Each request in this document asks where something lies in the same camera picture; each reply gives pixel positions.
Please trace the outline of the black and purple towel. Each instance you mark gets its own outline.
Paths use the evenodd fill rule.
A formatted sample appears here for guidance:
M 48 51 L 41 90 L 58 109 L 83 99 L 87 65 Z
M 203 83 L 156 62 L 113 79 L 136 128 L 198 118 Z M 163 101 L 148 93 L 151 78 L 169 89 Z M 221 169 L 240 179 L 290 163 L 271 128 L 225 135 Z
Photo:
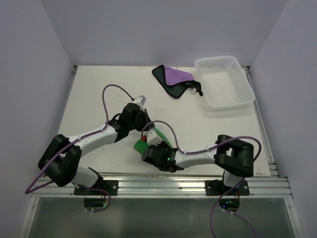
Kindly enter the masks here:
M 203 96 L 201 84 L 189 72 L 159 65 L 152 70 L 152 75 L 166 93 L 174 99 L 179 99 L 187 89 L 192 89 L 194 94 L 198 93 Z

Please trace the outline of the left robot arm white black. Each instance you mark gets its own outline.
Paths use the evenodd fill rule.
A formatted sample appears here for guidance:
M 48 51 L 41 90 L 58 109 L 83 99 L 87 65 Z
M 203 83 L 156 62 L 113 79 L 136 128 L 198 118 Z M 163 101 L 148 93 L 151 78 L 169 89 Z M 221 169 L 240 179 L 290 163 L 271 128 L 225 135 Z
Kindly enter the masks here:
M 126 138 L 129 132 L 141 131 L 151 120 L 141 105 L 128 103 L 119 118 L 113 118 L 100 129 L 73 138 L 59 134 L 53 138 L 38 162 L 38 168 L 57 186 L 69 183 L 84 186 L 91 194 L 102 191 L 103 182 L 98 172 L 79 166 L 86 154 Z

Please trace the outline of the green microfiber towel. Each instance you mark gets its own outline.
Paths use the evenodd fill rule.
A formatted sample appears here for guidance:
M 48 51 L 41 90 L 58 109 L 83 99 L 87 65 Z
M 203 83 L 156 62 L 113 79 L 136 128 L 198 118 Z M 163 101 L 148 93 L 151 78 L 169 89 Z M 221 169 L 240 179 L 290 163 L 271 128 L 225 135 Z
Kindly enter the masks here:
M 150 145 L 158 146 L 163 143 L 172 148 L 172 145 L 167 137 L 160 130 L 154 127 L 144 132 L 143 136 L 141 136 L 141 138 L 134 144 L 133 149 L 142 155 L 145 149 Z

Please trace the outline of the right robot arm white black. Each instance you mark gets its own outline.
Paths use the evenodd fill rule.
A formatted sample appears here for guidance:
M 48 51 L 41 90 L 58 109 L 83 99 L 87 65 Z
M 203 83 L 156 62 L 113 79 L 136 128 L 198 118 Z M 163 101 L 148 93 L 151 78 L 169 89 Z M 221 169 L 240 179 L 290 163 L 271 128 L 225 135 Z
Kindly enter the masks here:
M 214 146 L 196 152 L 181 152 L 161 142 L 148 146 L 141 155 L 142 161 L 169 173 L 215 164 L 224 170 L 220 188 L 228 195 L 238 189 L 241 179 L 254 175 L 254 146 L 241 137 L 219 135 Z

